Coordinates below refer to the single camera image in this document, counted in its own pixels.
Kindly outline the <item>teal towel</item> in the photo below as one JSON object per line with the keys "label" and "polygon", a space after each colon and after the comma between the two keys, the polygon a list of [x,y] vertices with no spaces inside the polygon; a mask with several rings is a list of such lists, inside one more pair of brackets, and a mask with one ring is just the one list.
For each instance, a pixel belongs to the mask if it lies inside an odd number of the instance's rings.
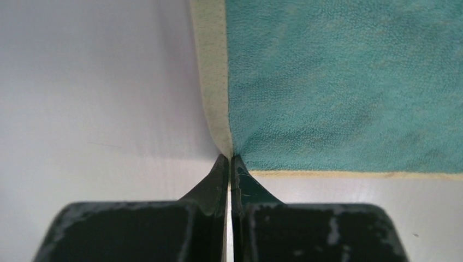
{"label": "teal towel", "polygon": [[462,179],[462,1],[190,1],[211,137],[253,175]]}

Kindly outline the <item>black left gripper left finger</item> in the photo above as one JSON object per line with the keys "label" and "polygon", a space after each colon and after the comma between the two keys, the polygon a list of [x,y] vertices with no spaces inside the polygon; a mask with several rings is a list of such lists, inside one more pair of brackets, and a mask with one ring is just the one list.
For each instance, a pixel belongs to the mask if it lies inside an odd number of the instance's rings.
{"label": "black left gripper left finger", "polygon": [[226,250],[229,160],[220,154],[212,169],[180,198],[194,214],[188,222],[189,261],[223,261]]}

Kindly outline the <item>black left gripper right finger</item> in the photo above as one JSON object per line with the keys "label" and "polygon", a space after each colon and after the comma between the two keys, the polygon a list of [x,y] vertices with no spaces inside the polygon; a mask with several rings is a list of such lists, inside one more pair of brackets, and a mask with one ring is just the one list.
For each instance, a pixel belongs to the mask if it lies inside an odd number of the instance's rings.
{"label": "black left gripper right finger", "polygon": [[247,206],[262,203],[282,204],[283,202],[250,175],[240,156],[234,156],[231,159],[230,178],[234,260],[243,261],[242,224]]}

